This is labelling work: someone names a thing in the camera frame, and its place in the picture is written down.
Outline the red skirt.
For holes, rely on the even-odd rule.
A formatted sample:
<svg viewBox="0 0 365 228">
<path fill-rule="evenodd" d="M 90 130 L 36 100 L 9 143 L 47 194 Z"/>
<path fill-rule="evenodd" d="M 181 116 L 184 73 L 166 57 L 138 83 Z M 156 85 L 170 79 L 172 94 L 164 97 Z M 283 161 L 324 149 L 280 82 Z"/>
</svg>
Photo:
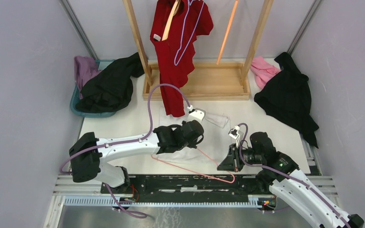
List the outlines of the red skirt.
<svg viewBox="0 0 365 228">
<path fill-rule="evenodd" d="M 194 42 L 198 36 L 207 36 L 213 30 L 209 8 L 203 0 L 182 0 L 173 16 L 167 39 L 163 39 L 173 0 L 159 0 L 156 4 L 150 40 L 154 46 L 162 84 L 161 95 L 166 115 L 185 115 L 181 88 L 188 82 L 188 75 L 195 69 Z"/>
</svg>

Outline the white garment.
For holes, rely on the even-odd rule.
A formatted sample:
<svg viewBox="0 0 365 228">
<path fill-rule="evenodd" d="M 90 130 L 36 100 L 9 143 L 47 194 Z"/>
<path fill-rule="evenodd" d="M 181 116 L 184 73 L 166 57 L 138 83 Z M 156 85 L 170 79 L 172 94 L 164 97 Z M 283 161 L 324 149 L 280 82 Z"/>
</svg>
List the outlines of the white garment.
<svg viewBox="0 0 365 228">
<path fill-rule="evenodd" d="M 185 147 L 175 153 L 163 153 L 154 157 L 162 161 L 181 165 L 222 162 L 231 144 L 231 137 L 228 136 L 228 132 L 231 129 L 230 118 L 225 114 L 206 109 L 204 111 L 205 117 L 202 120 L 204 139 L 196 149 Z"/>
</svg>

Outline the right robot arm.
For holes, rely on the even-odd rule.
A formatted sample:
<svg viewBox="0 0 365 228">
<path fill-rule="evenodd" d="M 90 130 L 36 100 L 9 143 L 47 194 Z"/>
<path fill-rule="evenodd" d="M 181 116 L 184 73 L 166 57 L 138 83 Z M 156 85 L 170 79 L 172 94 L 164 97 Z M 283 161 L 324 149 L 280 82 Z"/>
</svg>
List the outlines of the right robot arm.
<svg viewBox="0 0 365 228">
<path fill-rule="evenodd" d="M 349 214 L 325 196 L 288 155 L 277 151 L 266 132 L 250 136 L 244 148 L 241 132 L 233 129 L 229 136 L 235 143 L 229 146 L 219 171 L 239 172 L 245 165 L 259 167 L 255 186 L 262 194 L 272 193 L 287 203 L 314 228 L 361 228 L 364 220 Z"/>
</svg>

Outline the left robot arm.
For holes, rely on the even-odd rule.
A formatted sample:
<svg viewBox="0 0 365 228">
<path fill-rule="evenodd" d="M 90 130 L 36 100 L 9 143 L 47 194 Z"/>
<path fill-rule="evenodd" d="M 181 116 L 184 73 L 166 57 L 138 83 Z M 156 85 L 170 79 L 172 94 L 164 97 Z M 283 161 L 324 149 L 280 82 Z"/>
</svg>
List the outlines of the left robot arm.
<svg viewBox="0 0 365 228">
<path fill-rule="evenodd" d="M 185 147 L 195 149 L 203 136 L 204 128 L 196 120 L 159 126 L 146 135 L 124 138 L 97 138 L 94 132 L 85 133 L 69 149 L 73 182 L 97 180 L 125 193 L 131 186 L 127 169 L 113 166 L 111 161 L 137 155 L 174 153 Z"/>
</svg>

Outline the wooden hanger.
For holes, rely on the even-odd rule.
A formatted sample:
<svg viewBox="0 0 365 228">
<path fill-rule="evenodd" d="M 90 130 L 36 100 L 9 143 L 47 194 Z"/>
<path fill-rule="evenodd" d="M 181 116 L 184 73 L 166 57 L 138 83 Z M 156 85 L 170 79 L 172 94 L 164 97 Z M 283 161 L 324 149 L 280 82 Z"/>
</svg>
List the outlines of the wooden hanger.
<svg viewBox="0 0 365 228">
<path fill-rule="evenodd" d="M 177 14 L 177 12 L 179 10 L 180 3 L 181 3 L 181 0 L 175 0 L 174 4 L 172 6 L 172 9 L 170 11 L 170 14 L 168 16 L 168 19 L 167 19 L 167 22 L 166 22 L 166 25 L 165 25 L 165 28 L 163 31 L 162 41 L 168 39 L 168 36 L 170 33 L 170 28 L 171 28 L 171 23 L 172 23 L 173 17 Z"/>
</svg>

